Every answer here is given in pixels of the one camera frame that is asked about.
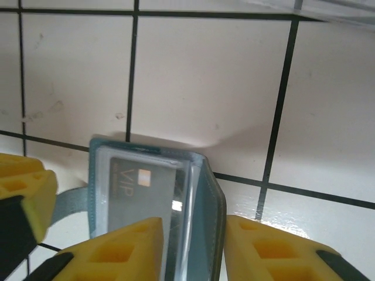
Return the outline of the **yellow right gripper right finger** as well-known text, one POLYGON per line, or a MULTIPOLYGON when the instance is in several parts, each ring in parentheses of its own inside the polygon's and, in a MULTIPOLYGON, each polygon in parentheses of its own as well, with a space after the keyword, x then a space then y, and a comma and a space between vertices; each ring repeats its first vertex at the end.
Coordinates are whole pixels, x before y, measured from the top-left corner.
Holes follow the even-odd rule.
POLYGON ((226 219, 228 280, 367 280, 333 248, 237 215, 226 219))

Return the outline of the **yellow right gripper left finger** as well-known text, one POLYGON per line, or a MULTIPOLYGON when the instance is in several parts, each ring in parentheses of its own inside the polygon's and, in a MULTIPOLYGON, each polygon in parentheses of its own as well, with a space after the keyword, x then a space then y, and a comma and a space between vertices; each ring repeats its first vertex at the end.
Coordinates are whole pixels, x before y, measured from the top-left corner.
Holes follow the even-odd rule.
POLYGON ((151 217, 61 250, 28 280, 158 280, 162 219, 151 217))

